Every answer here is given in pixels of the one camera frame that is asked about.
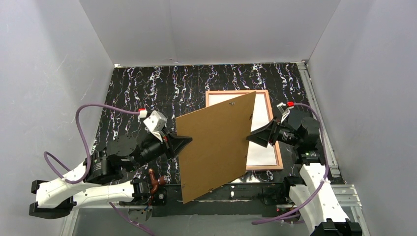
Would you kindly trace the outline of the brown backing board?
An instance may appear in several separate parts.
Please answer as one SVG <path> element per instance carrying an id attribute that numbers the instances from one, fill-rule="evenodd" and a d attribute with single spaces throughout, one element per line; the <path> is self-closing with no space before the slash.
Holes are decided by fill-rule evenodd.
<path id="1" fill-rule="evenodd" d="M 184 204 L 245 174 L 255 97 L 247 93 L 176 118 L 177 134 L 192 137 L 179 154 Z"/>

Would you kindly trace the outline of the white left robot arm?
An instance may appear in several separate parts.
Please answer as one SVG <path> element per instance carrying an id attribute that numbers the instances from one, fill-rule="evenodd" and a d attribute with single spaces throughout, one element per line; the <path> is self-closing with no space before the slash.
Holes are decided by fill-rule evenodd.
<path id="1" fill-rule="evenodd" d="M 116 185 L 109 183 L 161 156 L 175 158 L 191 142 L 192 137 L 171 132 L 163 132 L 162 140 L 148 134 L 141 143 L 130 135 L 117 137 L 63 176 L 52 181 L 34 180 L 31 192 L 35 194 L 35 202 L 30 204 L 29 215 L 58 219 L 76 209 L 113 202 L 150 206 L 158 189 L 167 183 L 167 176 L 156 178 L 150 169 L 150 182 L 136 177 Z"/>

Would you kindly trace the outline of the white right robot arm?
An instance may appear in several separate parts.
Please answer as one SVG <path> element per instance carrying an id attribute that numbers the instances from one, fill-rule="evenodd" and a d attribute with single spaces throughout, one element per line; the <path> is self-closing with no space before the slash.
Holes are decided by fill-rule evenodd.
<path id="1" fill-rule="evenodd" d="M 276 142 L 294 147 L 300 177 L 284 179 L 285 193 L 296 208 L 274 218 L 274 221 L 295 224 L 301 220 L 311 236 L 361 236 L 359 223 L 351 221 L 342 209 L 331 182 L 329 166 L 319 152 L 321 124 L 304 117 L 297 129 L 273 119 L 251 132 L 247 140 L 263 147 Z"/>

